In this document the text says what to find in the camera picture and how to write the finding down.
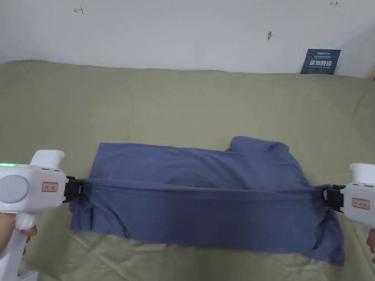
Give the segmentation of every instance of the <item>gray circular button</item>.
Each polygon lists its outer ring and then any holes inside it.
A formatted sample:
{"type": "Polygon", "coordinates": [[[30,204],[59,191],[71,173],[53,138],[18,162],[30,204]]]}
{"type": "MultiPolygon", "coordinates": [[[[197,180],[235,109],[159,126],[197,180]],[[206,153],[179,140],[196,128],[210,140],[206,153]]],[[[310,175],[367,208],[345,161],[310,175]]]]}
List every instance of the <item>gray circular button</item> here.
{"type": "Polygon", "coordinates": [[[22,176],[9,175],[0,179],[0,201],[17,203],[29,192],[29,182],[22,176]]]}

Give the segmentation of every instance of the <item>finger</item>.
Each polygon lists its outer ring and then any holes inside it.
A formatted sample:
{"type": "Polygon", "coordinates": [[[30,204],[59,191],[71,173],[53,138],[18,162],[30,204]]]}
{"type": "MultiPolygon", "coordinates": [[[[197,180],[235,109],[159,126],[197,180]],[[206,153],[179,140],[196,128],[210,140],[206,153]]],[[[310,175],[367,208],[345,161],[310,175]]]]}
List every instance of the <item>finger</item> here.
{"type": "Polygon", "coordinates": [[[30,229],[22,230],[22,233],[28,236],[35,236],[38,234],[38,230],[36,229],[36,226],[34,226],[30,229]]]}
{"type": "Polygon", "coordinates": [[[12,237],[16,225],[16,215],[0,213],[0,254],[5,249],[12,237]]]}

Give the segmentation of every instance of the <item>sign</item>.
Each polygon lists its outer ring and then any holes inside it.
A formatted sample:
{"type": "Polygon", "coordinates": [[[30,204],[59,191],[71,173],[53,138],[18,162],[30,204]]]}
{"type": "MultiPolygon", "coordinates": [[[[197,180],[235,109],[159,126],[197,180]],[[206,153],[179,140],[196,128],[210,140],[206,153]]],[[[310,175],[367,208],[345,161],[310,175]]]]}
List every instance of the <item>sign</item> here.
{"type": "Polygon", "coordinates": [[[333,75],[341,50],[308,49],[301,74],[333,75]]]}

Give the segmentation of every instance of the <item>wall mark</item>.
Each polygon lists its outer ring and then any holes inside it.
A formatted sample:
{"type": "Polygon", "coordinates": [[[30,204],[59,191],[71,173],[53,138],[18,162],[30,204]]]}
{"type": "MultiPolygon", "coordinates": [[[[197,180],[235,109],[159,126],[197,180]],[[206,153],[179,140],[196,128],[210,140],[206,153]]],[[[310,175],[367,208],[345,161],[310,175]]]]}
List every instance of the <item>wall mark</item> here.
{"type": "Polygon", "coordinates": [[[75,13],[78,13],[78,11],[81,11],[81,12],[82,12],[82,15],[83,15],[82,6],[80,6],[80,7],[81,7],[80,9],[76,9],[76,8],[74,8],[74,12],[75,12],[75,13]]]}

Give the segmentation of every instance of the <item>blue t-shirt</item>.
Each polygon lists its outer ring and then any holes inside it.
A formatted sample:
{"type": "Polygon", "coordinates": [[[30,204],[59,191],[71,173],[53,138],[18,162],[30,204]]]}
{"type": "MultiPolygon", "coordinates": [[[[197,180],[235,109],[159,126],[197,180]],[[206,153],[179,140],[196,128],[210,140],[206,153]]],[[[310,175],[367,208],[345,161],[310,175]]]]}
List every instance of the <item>blue t-shirt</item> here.
{"type": "Polygon", "coordinates": [[[344,264],[335,214],[288,147],[234,137],[226,151],[102,143],[73,231],[149,243],[299,253],[344,264]]]}

